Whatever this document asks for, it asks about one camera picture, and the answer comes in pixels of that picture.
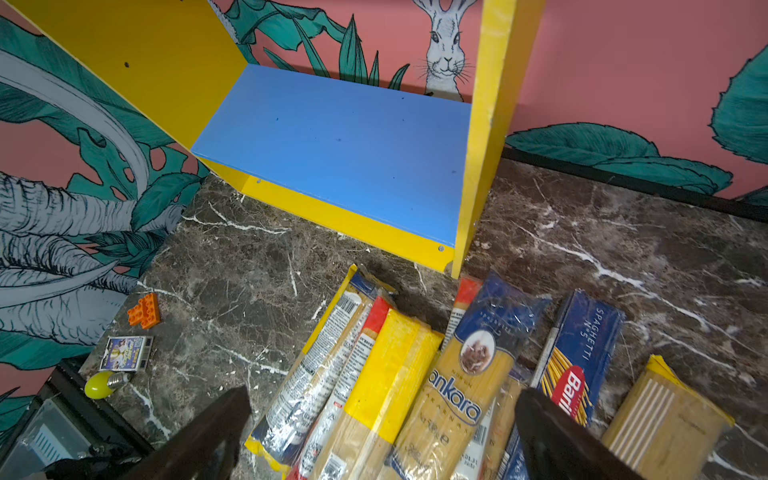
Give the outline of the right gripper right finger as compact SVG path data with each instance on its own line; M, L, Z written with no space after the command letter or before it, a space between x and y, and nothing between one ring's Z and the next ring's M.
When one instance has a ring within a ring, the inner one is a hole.
M530 479L641 479L542 392L523 390L515 415Z

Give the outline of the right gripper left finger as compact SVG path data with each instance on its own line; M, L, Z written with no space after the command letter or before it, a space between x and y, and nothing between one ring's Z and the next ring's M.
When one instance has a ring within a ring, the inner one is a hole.
M246 386L231 388L125 479L229 479L251 416Z

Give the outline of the blue yellow-ended spaghetti bag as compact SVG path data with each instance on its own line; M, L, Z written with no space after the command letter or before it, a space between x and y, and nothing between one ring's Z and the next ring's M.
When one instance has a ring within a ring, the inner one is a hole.
M396 291L351 265L327 310L245 446L283 479L325 406L375 300Z

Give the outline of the Ankara spaghetti bag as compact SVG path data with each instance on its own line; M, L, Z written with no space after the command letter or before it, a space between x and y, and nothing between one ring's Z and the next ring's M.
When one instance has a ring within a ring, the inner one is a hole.
M489 273L427 376L380 479L452 476L550 303Z

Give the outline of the yellow-topped spaghetti bag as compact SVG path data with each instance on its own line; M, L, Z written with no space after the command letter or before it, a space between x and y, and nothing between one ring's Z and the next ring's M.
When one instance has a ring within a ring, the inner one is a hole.
M440 332L390 310L312 479L376 479L439 347Z

